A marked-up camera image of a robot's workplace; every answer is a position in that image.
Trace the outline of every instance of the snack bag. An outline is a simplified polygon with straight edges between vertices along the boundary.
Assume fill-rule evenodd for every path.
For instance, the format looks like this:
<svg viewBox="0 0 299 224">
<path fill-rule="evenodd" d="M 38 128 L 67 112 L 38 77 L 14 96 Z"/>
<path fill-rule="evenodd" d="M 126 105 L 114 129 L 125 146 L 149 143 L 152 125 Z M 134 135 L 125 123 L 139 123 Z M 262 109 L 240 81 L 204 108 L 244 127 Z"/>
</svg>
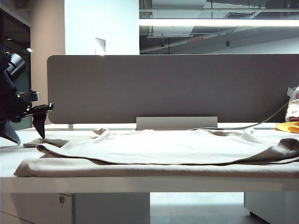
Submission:
<svg viewBox="0 0 299 224">
<path fill-rule="evenodd" d="M 285 121 L 292 122 L 299 120 L 299 86 L 288 89 L 287 95 L 290 97 L 288 109 L 286 111 Z"/>
</svg>

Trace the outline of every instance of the yellow object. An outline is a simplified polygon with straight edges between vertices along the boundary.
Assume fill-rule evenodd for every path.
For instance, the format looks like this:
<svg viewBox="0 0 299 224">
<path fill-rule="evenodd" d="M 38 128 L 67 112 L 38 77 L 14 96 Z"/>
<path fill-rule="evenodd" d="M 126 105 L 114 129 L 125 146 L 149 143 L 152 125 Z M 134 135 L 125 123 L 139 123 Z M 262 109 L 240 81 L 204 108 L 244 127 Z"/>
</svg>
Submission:
<svg viewBox="0 0 299 224">
<path fill-rule="evenodd" d="M 299 133 L 299 121 L 280 123 L 275 129 L 283 132 Z"/>
</svg>

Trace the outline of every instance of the white desk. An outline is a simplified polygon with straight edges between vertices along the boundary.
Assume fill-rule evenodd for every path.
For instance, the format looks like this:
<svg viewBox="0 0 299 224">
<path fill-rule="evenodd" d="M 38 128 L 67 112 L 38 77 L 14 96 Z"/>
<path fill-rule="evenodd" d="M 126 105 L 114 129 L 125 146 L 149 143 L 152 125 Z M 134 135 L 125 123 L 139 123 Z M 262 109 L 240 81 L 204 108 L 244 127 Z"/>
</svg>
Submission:
<svg viewBox="0 0 299 224">
<path fill-rule="evenodd" d="M 85 135 L 91 131 L 52 131 L 55 134 Z M 38 138 L 30 129 L 18 131 L 22 143 Z M 296 134 L 275 130 L 256 130 L 257 136 L 269 141 L 284 137 L 297 137 Z M 299 178 L 251 178 L 251 177 L 203 177 L 203 176 L 127 176 L 127 177 L 16 177 L 13 175 L 17 166 L 26 157 L 38 158 L 42 153 L 35 148 L 22 146 L 6 147 L 10 142 L 1 139 L 1 194 L 37 194 L 53 193 L 144 193 L 138 195 L 144 200 L 149 192 L 289 192 L 299 190 Z M 298 167 L 299 163 L 282 165 L 285 168 Z"/>
</svg>

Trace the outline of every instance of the desk privacy panel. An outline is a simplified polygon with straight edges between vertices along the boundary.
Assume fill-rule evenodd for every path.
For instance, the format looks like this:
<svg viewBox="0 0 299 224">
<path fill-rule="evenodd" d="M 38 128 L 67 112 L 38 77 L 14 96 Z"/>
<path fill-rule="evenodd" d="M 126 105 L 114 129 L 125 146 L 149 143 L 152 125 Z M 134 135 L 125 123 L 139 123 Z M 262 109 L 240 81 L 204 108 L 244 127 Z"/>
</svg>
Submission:
<svg viewBox="0 0 299 224">
<path fill-rule="evenodd" d="M 56 124 L 162 116 L 258 122 L 299 85 L 299 55 L 291 54 L 51 56 L 47 63 Z M 285 111 L 271 121 L 283 122 Z"/>
</svg>

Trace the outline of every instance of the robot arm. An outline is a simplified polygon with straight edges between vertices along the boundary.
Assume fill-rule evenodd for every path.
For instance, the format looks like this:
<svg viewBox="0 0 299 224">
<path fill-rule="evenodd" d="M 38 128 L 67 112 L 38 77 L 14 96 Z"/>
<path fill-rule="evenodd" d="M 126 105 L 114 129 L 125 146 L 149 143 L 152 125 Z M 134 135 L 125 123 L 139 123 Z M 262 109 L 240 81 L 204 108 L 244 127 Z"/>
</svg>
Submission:
<svg viewBox="0 0 299 224">
<path fill-rule="evenodd" d="M 0 137 L 20 144 L 20 139 L 10 126 L 10 121 L 19 123 L 22 118 L 33 116 L 33 126 L 45 138 L 44 122 L 53 104 L 32 107 L 39 100 L 39 93 L 19 93 L 14 82 L 25 70 L 24 60 L 17 54 L 5 54 L 0 47 Z"/>
</svg>

